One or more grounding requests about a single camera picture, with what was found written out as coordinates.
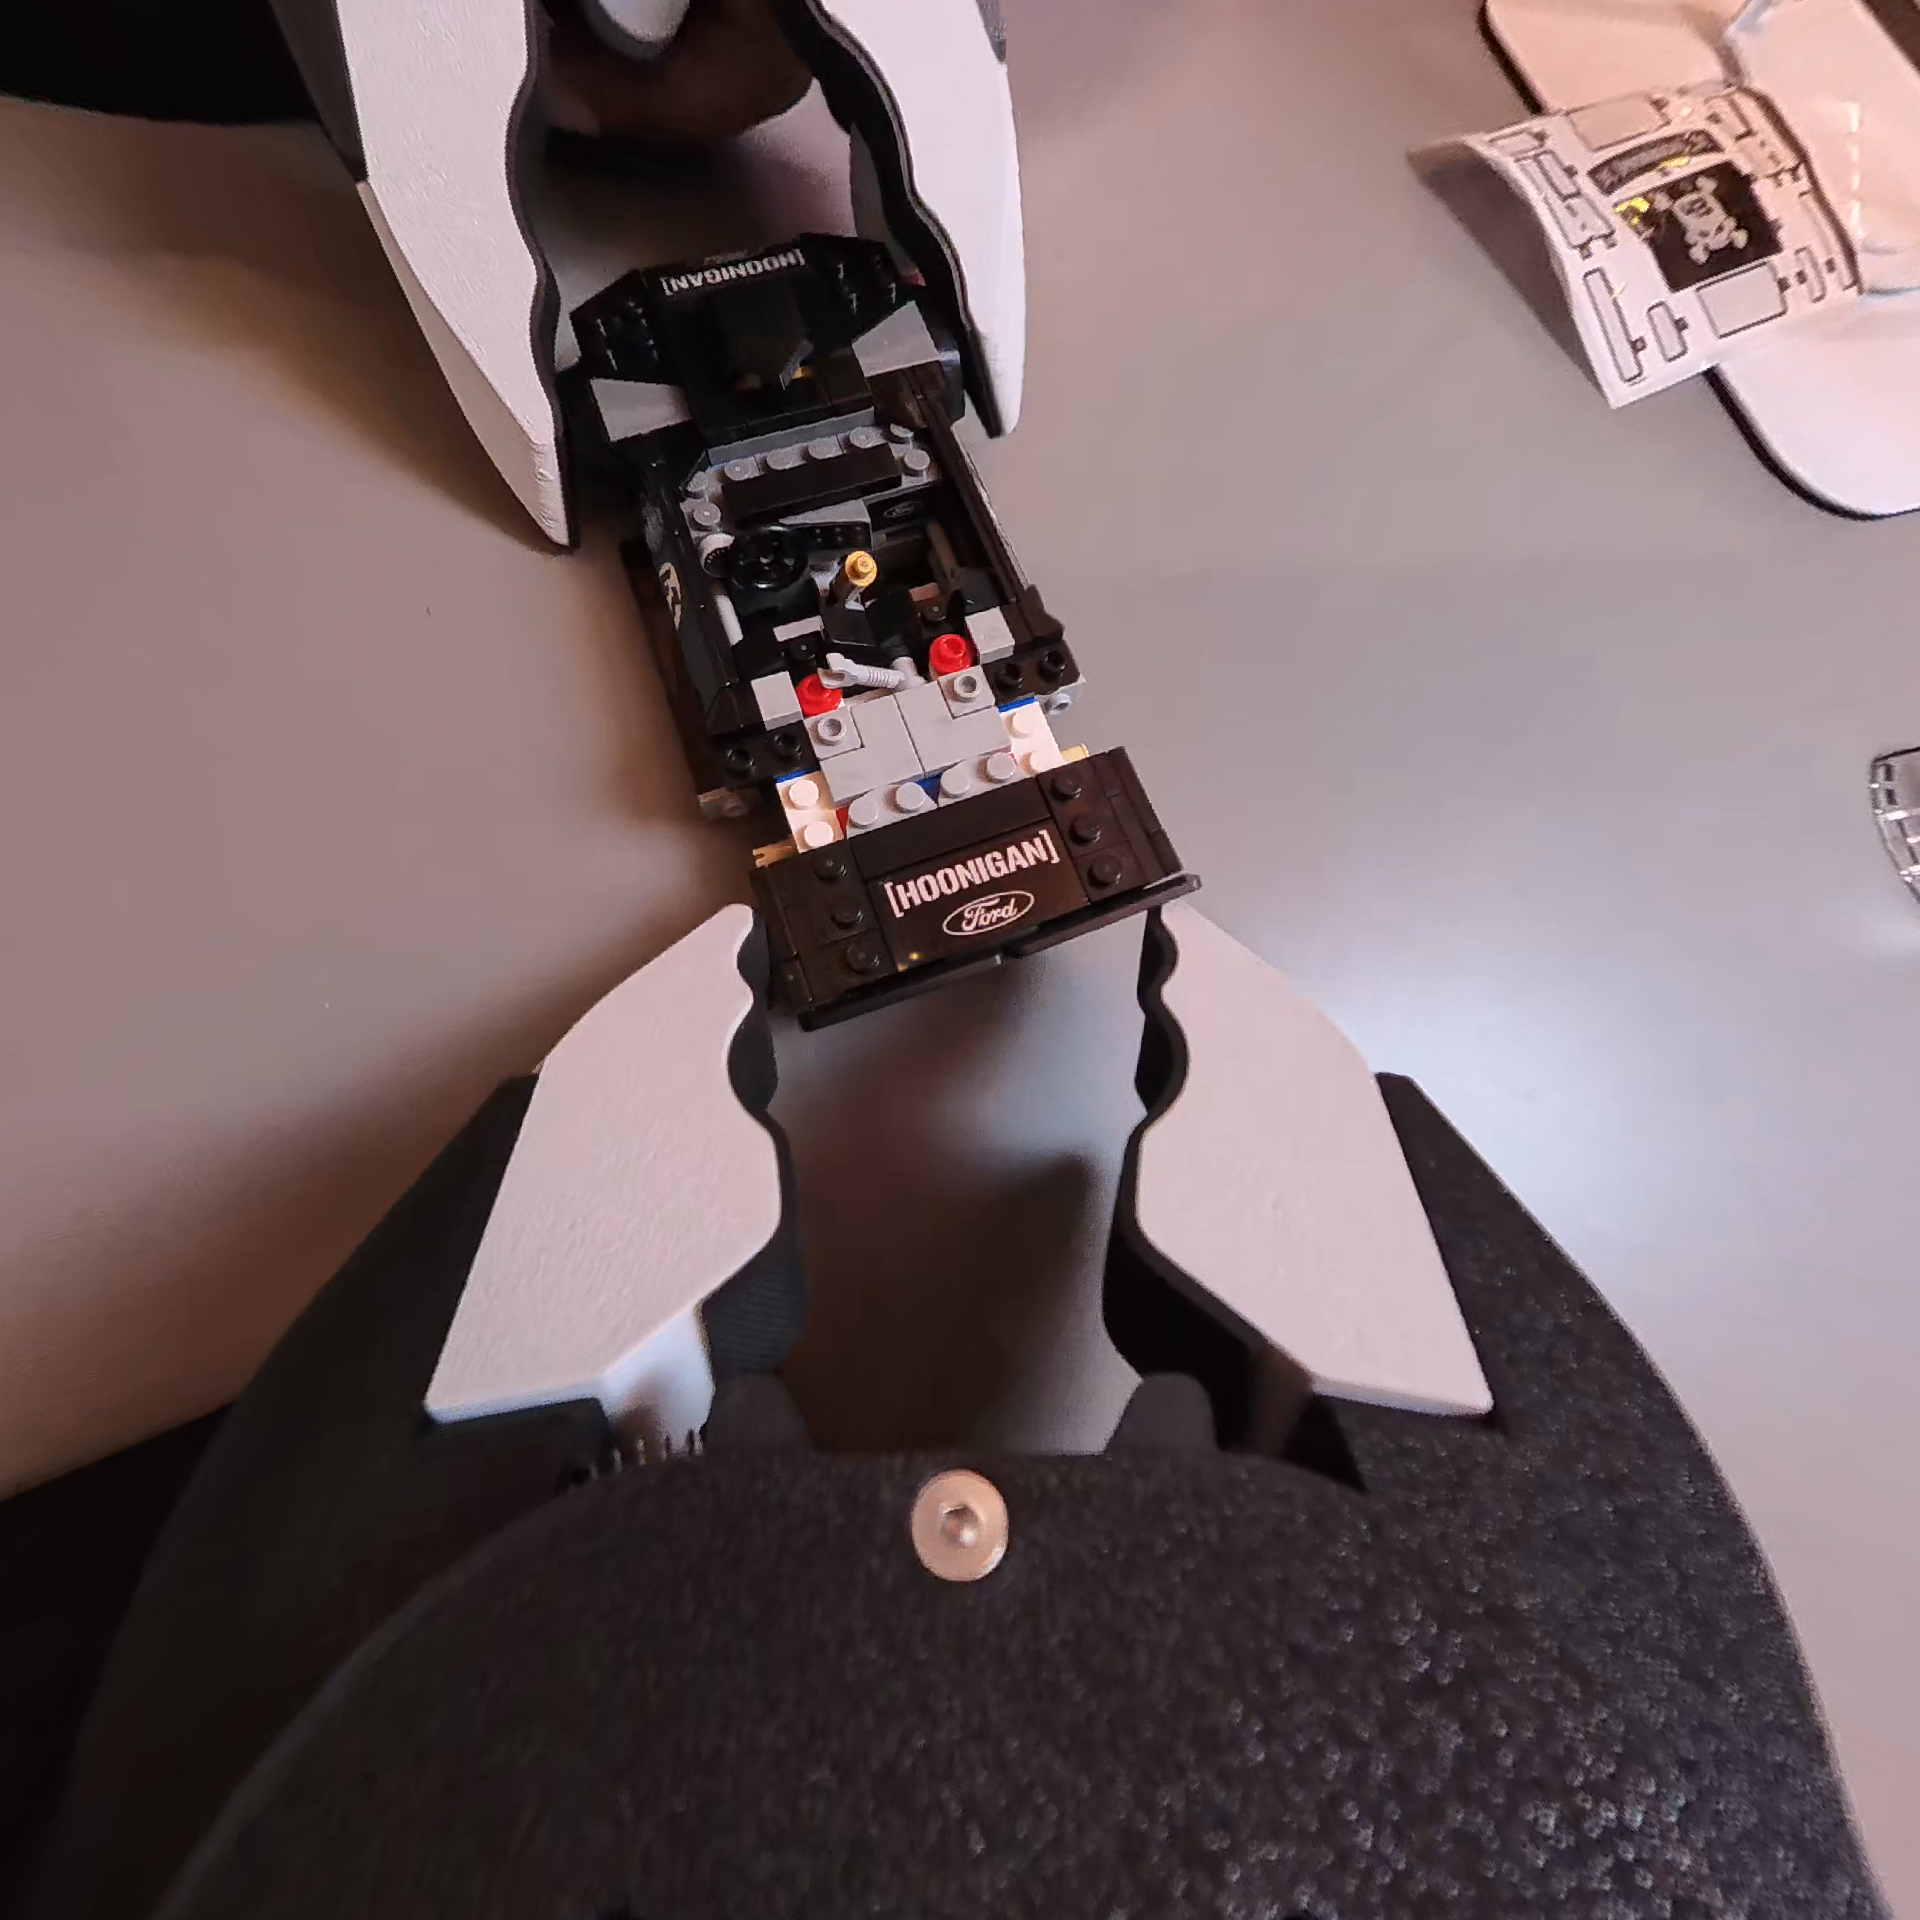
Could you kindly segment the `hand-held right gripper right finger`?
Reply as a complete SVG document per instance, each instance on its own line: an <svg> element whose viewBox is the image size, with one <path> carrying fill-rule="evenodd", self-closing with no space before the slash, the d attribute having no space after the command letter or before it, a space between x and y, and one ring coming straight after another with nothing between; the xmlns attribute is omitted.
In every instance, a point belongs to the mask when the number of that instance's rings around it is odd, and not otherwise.
<svg viewBox="0 0 1920 1920"><path fill-rule="evenodd" d="M1219 1423L1305 1394L1496 1408L1358 1047L1200 910L1142 937L1142 1125L1118 1186L1118 1351L1196 1371Z"/></svg>

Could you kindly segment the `white sticker sheet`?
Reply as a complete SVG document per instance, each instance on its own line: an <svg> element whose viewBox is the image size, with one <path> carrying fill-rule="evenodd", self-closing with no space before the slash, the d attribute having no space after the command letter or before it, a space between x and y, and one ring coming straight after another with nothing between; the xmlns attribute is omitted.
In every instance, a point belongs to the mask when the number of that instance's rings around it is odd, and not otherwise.
<svg viewBox="0 0 1920 1920"><path fill-rule="evenodd" d="M1548 284L1612 410L1863 298L1812 152L1752 86L1639 90L1433 156L1502 186L1484 251Z"/></svg>

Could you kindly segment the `clear lego windshield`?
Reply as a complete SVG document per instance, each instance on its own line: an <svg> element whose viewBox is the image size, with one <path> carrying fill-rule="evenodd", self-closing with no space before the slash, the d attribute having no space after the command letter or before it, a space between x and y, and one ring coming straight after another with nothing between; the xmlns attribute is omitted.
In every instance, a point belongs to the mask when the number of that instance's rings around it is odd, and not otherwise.
<svg viewBox="0 0 1920 1920"><path fill-rule="evenodd" d="M1884 836L1884 849L1907 884L1913 897L1920 897L1920 749L1890 749L1868 763L1868 809Z"/></svg>

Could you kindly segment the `black mesh pad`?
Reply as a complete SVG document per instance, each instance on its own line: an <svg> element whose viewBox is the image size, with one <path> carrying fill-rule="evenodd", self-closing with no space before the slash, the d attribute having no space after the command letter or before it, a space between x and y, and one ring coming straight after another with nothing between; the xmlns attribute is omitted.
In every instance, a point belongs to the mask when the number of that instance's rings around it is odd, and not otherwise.
<svg viewBox="0 0 1920 1920"><path fill-rule="evenodd" d="M312 122L263 0L4 0L0 90L153 122Z"/></svg>

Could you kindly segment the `white tray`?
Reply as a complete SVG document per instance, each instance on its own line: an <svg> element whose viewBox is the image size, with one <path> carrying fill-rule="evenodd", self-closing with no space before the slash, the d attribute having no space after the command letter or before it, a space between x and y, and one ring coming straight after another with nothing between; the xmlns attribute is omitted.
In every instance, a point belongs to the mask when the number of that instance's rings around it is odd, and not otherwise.
<svg viewBox="0 0 1920 1920"><path fill-rule="evenodd" d="M1533 110L1654 86L1762 86L1812 146L1868 291L1717 375L1765 458L1841 513L1920 506L1920 11L1496 0L1484 34Z"/></svg>

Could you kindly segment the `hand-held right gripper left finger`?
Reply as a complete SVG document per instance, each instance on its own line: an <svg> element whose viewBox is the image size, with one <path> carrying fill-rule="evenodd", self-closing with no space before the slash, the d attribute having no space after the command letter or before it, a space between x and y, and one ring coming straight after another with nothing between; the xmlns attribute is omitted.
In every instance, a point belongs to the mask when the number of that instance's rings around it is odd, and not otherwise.
<svg viewBox="0 0 1920 1920"><path fill-rule="evenodd" d="M701 1423L701 1300L772 1240L772 1138L732 1091L756 1008L723 904L553 1047L424 1394L432 1421L599 1403Z"/></svg>

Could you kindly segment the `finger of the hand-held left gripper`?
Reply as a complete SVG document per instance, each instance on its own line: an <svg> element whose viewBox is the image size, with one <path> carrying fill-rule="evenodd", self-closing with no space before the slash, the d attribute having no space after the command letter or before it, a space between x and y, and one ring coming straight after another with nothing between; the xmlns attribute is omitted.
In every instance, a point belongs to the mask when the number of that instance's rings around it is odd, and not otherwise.
<svg viewBox="0 0 1920 1920"><path fill-rule="evenodd" d="M517 0L346 0L357 200L493 465L575 542L553 397L553 273L517 207L536 30Z"/></svg>
<svg viewBox="0 0 1920 1920"><path fill-rule="evenodd" d="M787 47L855 136L855 212L922 269L987 435L1019 425L1025 207L991 0L795 0Z"/></svg>

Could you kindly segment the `black lego car model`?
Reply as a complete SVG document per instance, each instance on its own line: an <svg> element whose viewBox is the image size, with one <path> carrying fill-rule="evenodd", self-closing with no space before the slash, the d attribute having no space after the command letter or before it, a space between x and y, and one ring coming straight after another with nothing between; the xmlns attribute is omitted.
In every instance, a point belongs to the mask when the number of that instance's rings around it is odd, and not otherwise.
<svg viewBox="0 0 1920 1920"><path fill-rule="evenodd" d="M864 238L631 269L572 310L699 809L765 815L777 999L855 1019L1196 885L963 447L963 360Z"/></svg>

